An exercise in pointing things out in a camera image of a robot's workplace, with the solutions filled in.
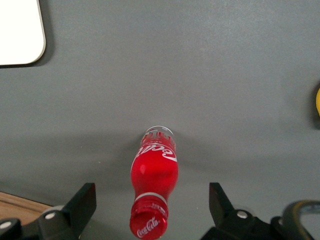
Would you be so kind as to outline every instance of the coca-cola logo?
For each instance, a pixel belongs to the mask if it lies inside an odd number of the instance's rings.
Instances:
[[[156,142],[149,143],[145,147],[143,147],[143,146],[140,147],[140,149],[134,159],[136,159],[140,155],[145,154],[149,151],[162,151],[162,156],[164,158],[177,162],[177,157],[171,149],[169,149],[166,145],[156,143]]]
[[[136,231],[136,235],[139,238],[142,238],[144,235],[151,232],[156,226],[158,226],[159,223],[160,221],[156,220],[156,217],[154,216],[153,218],[151,218],[149,221],[146,222],[145,227],[143,227],[142,229],[138,229]]]

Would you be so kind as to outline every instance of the red bottle cap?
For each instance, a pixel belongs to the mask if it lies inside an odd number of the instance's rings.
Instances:
[[[132,206],[130,229],[139,239],[155,240],[165,233],[167,219],[167,204],[156,196],[144,196]]]

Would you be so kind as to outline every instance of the gray surface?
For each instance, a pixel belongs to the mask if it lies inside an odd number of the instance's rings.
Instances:
[[[213,225],[209,182],[263,221],[320,197],[320,2],[41,1],[33,66],[0,69],[0,190],[64,204],[85,183],[83,240],[135,239],[130,166],[145,129],[176,134],[161,238]],[[319,218],[304,218],[319,239]]]

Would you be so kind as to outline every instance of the coca-cola bottle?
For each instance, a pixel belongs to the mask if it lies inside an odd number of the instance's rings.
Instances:
[[[178,180],[176,144],[164,126],[149,128],[131,166],[135,200],[130,229],[139,239],[155,240],[167,229],[168,197]]]

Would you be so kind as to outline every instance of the white tablet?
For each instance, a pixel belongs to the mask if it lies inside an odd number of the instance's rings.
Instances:
[[[39,0],[0,0],[0,65],[33,63],[45,48]]]

